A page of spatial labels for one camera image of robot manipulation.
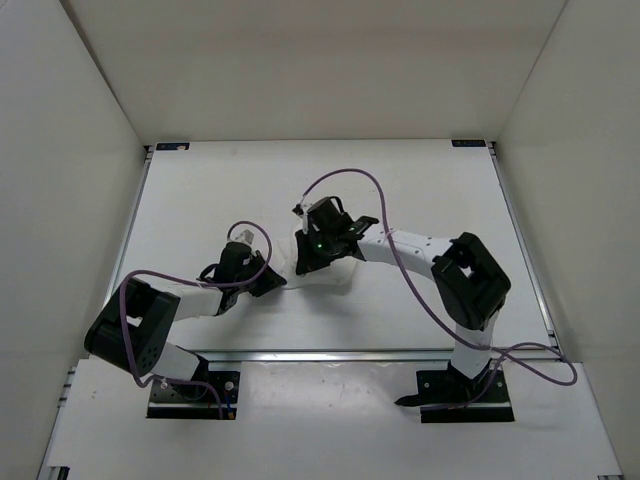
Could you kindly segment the white pleated skirt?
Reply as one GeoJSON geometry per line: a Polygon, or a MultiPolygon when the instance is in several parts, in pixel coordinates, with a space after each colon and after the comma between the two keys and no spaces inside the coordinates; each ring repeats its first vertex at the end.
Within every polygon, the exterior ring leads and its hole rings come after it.
{"type": "Polygon", "coordinates": [[[343,258],[320,270],[298,275],[296,243],[293,237],[276,242],[270,266],[286,284],[284,290],[296,290],[310,286],[341,287],[349,285],[356,270],[356,260],[343,258]]]}

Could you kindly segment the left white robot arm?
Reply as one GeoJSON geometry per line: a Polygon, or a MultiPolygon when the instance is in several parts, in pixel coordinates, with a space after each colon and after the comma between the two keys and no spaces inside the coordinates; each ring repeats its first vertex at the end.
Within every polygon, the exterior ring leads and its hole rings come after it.
{"type": "Polygon", "coordinates": [[[223,315],[243,293],[259,298],[286,284],[260,252],[229,241],[219,261],[205,267],[195,282],[162,288],[136,277],[123,282],[89,328],[84,348],[130,374],[169,380],[185,397],[197,398],[208,389],[208,362],[170,343],[172,326],[223,315]]]}

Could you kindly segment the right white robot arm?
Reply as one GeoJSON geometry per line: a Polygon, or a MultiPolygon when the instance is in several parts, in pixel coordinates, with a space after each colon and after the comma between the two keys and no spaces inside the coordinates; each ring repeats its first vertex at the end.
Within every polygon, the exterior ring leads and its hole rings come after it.
{"type": "Polygon", "coordinates": [[[406,282],[410,273],[432,281],[455,323],[449,391],[467,401],[483,390],[494,325],[511,281],[478,236],[464,232],[457,238],[435,238],[393,229],[386,216],[354,219],[337,196],[308,206],[299,203],[293,213],[300,220],[293,259],[299,277],[354,259],[396,266],[406,282]]]}

